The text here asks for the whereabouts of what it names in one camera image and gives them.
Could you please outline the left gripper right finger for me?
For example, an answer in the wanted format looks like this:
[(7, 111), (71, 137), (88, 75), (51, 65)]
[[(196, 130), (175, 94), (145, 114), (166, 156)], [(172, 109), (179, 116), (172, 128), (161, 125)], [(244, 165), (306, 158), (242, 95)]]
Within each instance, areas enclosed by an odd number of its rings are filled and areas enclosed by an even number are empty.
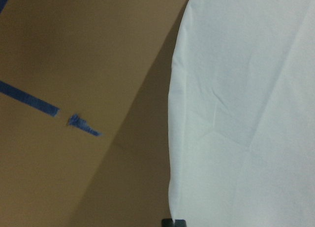
[(187, 227), (185, 220), (175, 220), (174, 227)]

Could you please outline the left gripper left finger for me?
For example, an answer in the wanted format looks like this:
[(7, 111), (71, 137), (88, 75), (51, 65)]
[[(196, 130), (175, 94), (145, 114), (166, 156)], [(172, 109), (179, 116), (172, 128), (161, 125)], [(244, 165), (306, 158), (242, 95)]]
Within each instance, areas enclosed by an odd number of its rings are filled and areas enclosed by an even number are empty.
[(173, 227), (173, 220), (172, 219), (162, 219), (161, 220), (162, 227)]

